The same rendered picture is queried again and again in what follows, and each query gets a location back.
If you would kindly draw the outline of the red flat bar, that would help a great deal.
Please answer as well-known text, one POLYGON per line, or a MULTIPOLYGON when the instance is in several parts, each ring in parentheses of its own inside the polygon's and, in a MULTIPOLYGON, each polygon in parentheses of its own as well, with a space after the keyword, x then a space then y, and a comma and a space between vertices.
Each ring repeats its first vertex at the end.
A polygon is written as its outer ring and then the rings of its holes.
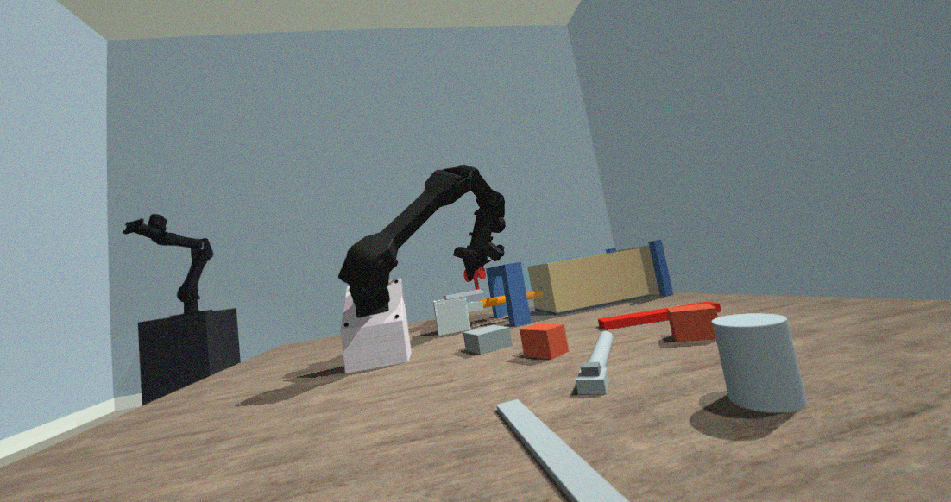
MULTIPOLYGON (((721 311, 720 304, 703 302, 697 304, 710 304, 716 308, 717 311, 721 311)), ((655 323, 660 321, 669 320, 667 315, 667 308, 658 309, 658 311, 641 311, 631 314, 612 316, 612 317, 601 317, 598 318, 598 323, 601 328, 620 328, 631 325, 643 324, 643 323, 655 323)))

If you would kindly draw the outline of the orange rectangular block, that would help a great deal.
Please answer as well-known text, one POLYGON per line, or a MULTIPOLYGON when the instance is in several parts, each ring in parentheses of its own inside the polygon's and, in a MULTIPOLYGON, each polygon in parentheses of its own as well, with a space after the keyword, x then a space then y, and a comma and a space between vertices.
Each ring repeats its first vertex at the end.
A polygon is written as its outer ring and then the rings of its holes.
POLYGON ((718 316, 714 306, 694 304, 668 307, 667 315, 671 333, 677 342, 715 340, 712 320, 718 316))
POLYGON ((563 324, 534 324, 520 329, 525 357, 553 359, 569 352, 563 324))

